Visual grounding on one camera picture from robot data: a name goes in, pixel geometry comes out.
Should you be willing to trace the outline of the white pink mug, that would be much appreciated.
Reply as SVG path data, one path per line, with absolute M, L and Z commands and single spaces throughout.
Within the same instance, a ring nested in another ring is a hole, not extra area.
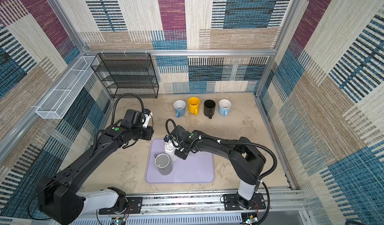
M 171 161 L 174 162 L 178 159 L 175 155 L 176 148 L 172 144 L 165 144 L 165 153 L 170 157 Z

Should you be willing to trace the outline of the grey mug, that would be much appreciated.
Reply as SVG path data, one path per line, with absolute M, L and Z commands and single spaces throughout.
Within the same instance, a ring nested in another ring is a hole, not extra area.
M 155 166 L 163 176 L 169 175 L 173 170 L 172 160 L 167 154 L 155 154 Z

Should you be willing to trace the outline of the teal dotted floral mug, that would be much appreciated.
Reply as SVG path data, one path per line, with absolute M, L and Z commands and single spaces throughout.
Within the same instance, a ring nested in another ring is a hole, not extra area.
M 176 118 L 181 118 L 186 112 L 186 103 L 183 100 L 177 100 L 173 104 L 176 113 Z

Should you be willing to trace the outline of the yellow mug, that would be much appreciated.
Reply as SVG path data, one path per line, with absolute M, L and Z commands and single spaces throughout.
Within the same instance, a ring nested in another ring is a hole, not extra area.
M 199 114 L 200 100 L 197 97 L 191 97 L 188 99 L 189 112 L 195 116 Z

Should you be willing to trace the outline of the black mug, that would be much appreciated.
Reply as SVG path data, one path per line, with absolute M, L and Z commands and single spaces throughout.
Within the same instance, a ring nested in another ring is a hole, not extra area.
M 216 103 L 213 100 L 206 100 L 204 102 L 204 115 L 209 119 L 212 119 L 215 114 Z

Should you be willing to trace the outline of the light blue mug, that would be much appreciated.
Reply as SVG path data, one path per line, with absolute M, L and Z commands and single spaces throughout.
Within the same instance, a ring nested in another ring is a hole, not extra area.
M 223 117 L 227 117 L 232 103 L 228 99 L 222 99 L 219 101 L 219 114 Z

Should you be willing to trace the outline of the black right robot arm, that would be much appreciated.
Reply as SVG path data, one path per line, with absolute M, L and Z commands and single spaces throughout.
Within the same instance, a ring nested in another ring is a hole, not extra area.
M 180 128 L 178 130 L 178 133 L 171 133 L 175 144 L 179 146 L 177 157 L 186 160 L 189 153 L 206 152 L 229 160 L 240 179 L 238 196 L 244 201 L 253 198 L 266 163 L 265 156 L 257 147 L 244 137 L 239 140 L 223 140 L 200 131 L 189 133 Z

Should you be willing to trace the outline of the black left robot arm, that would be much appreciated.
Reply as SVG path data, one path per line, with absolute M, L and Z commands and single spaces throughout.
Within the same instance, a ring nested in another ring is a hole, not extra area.
M 99 130 L 94 145 L 53 178 L 42 177 L 37 183 L 36 198 L 40 212 L 61 225 L 69 225 L 80 215 L 116 207 L 124 210 L 125 193 L 114 187 L 82 193 L 83 183 L 96 168 L 118 149 L 129 147 L 129 141 L 149 141 L 154 133 L 149 126 L 153 114 L 149 109 L 128 109 L 125 117 L 104 130 Z

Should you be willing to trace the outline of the lavender tray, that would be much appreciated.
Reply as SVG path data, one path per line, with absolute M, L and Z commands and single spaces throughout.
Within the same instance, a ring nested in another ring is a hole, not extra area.
M 172 162 L 173 170 L 163 176 L 155 166 L 155 154 L 165 154 L 165 142 L 155 139 L 151 143 L 146 182 L 149 184 L 201 184 L 215 180 L 213 155 L 205 152 L 189 154 L 186 160 Z

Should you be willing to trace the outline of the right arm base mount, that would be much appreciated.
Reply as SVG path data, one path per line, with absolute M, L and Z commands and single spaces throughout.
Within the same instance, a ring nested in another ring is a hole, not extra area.
M 224 204 L 226 211 L 235 210 L 264 210 L 267 208 L 263 194 L 254 193 L 248 201 L 239 194 L 224 194 L 220 201 Z

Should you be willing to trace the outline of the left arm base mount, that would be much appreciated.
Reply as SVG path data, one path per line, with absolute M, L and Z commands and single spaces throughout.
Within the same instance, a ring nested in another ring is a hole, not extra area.
M 115 187 L 108 187 L 118 194 L 117 202 L 111 208 L 98 211 L 99 215 L 124 215 L 139 214 L 142 209 L 143 197 L 127 197 L 127 194 Z

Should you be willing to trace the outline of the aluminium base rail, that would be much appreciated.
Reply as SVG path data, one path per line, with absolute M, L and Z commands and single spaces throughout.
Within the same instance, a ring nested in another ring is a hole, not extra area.
M 209 225 L 248 224 L 248 220 L 263 225 L 315 225 L 315 217 L 301 191 L 273 188 L 263 194 L 264 210 L 226 211 L 220 198 L 234 191 L 199 191 L 196 193 L 127 195 L 143 197 L 139 214 L 99 215 L 98 211 L 80 215 L 69 225 Z

